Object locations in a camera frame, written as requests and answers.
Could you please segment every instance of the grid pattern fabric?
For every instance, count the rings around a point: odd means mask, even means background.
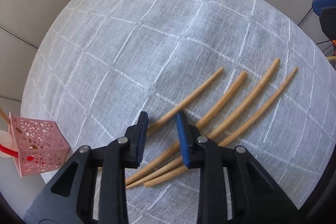
[[[336,73],[312,40],[263,0],[71,0],[36,54],[21,115],[55,121],[73,150],[96,148],[123,136],[142,110],[155,121],[223,67],[223,75],[189,105],[195,123],[246,70],[248,79],[206,134],[276,57],[276,74],[220,139],[298,66],[280,99],[230,147],[244,145],[299,208],[335,146]],[[148,138],[142,166],[177,139],[170,121]],[[130,223],[195,223],[198,187],[199,171],[189,170],[152,188],[127,190]]]

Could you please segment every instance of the red handle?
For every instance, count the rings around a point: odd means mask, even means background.
[[[1,143],[0,143],[0,151],[3,152],[3,153],[5,153],[5,154],[8,154],[8,155],[10,155],[12,157],[15,157],[15,158],[19,157],[19,153],[18,152],[14,151],[14,150],[11,150],[11,149],[9,149],[7,147],[2,146]],[[33,159],[34,159],[33,156],[28,156],[27,157],[28,161],[31,161]]]

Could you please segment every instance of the white round object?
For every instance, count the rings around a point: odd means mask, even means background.
[[[16,150],[13,137],[3,130],[0,130],[0,144],[6,148]],[[9,158],[11,156],[0,151],[0,157]]]

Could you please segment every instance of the silver screw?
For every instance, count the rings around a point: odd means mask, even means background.
[[[128,142],[128,138],[127,137],[120,137],[118,138],[118,143],[127,143]]]
[[[199,137],[197,138],[197,141],[198,141],[199,143],[206,143],[206,142],[208,141],[208,138],[207,138],[207,137],[204,137],[204,136],[199,136]]]
[[[246,149],[245,149],[244,146],[237,146],[237,147],[236,147],[236,151],[237,151],[238,153],[243,154],[243,153],[245,153]]]
[[[83,145],[79,148],[80,153],[86,153],[87,151],[89,151],[89,147],[87,145]]]

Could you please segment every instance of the pink basket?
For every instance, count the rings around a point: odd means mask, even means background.
[[[21,178],[60,169],[70,149],[55,122],[11,116],[8,132],[17,146]]]

